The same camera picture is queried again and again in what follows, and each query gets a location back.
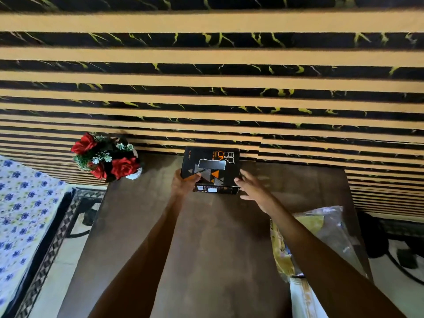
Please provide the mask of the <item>black product box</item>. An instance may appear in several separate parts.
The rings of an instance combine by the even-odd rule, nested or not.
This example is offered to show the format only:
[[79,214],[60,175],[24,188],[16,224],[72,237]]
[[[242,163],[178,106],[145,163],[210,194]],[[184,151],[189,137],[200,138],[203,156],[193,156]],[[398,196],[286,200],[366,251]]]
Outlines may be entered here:
[[184,150],[181,177],[200,174],[194,192],[236,195],[239,187],[234,179],[240,176],[240,150],[187,146]]

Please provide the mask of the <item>white flower vase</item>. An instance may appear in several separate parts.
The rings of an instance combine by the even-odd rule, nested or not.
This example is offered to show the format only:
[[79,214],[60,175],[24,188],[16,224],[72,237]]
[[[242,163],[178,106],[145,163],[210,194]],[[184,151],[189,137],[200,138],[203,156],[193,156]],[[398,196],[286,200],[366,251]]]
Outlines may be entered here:
[[[138,156],[137,151],[135,149],[133,149],[132,151],[133,151],[134,156],[139,159],[139,156]],[[135,173],[133,173],[133,174],[130,174],[130,175],[125,176],[125,178],[130,179],[130,180],[135,180],[138,177],[140,177],[140,175],[142,174],[142,171],[143,171],[142,162],[140,162],[140,166],[137,169],[137,171]]]

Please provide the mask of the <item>person's left forearm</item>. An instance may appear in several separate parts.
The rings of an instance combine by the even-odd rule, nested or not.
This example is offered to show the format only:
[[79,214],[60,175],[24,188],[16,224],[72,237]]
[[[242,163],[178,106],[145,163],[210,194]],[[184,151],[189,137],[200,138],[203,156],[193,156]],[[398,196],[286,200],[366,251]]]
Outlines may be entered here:
[[88,318],[150,318],[185,195],[173,193],[145,240],[104,290]]

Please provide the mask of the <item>blue floral bedsheet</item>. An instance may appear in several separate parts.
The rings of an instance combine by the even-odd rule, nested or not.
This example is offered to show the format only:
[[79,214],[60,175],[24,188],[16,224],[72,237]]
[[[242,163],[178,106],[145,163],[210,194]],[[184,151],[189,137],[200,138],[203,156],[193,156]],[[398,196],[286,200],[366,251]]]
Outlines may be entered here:
[[67,183],[0,155],[0,316],[14,299]]

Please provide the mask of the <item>person's right forearm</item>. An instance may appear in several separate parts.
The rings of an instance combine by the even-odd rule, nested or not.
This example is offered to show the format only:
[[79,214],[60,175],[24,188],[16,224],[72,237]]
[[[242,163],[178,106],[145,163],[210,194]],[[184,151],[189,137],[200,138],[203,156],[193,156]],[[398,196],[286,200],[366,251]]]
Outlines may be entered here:
[[314,236],[276,198],[263,209],[277,224],[328,318],[406,318],[372,282]]

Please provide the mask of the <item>clear plastic bag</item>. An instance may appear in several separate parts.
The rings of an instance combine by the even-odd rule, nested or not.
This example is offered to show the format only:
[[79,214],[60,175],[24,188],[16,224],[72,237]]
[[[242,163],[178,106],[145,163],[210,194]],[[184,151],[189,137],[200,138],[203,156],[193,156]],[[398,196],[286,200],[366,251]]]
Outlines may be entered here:
[[[307,212],[294,213],[293,216],[315,237],[329,246],[363,276],[367,277],[354,249],[355,246],[360,245],[360,242],[348,233],[342,218],[342,206],[318,208]],[[304,277],[303,271],[296,263],[273,220],[270,220],[270,237],[273,257],[280,277],[285,282],[290,282],[291,278]]]

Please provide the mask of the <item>person's right hand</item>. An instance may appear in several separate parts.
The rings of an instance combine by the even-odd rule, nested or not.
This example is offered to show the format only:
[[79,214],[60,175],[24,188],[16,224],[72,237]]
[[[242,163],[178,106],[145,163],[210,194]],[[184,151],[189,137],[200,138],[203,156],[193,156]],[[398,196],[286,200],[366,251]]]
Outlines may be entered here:
[[249,173],[246,170],[240,169],[240,175],[238,178],[245,178],[249,180],[249,187],[246,189],[240,189],[240,191],[245,192],[244,195],[241,195],[241,198],[244,200],[254,201],[257,203],[258,207],[266,214],[272,215],[278,202],[276,198],[267,190],[261,182]]

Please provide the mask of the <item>yellow patterned cloth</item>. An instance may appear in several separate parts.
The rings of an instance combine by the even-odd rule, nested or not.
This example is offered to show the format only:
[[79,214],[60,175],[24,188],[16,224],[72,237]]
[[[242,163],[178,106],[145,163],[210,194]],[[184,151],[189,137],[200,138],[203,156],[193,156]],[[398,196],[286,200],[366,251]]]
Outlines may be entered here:
[[290,278],[293,318],[328,318],[313,289],[304,278]]

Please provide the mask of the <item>red rose flower arrangement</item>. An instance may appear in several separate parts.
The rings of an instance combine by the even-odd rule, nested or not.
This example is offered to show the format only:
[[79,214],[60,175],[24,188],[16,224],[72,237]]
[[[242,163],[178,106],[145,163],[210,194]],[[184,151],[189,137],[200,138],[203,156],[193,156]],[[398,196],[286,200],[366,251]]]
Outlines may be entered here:
[[139,168],[141,160],[134,156],[133,149],[134,146],[125,138],[87,132],[75,142],[71,152],[81,171],[111,183],[135,173]]

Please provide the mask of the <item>person's left hand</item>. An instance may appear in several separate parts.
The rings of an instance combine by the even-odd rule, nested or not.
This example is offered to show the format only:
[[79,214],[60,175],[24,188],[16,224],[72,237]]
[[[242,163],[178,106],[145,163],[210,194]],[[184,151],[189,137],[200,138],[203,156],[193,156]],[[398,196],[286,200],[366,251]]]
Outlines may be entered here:
[[183,198],[192,192],[196,183],[186,182],[186,178],[181,176],[181,169],[177,169],[171,183],[171,197]]

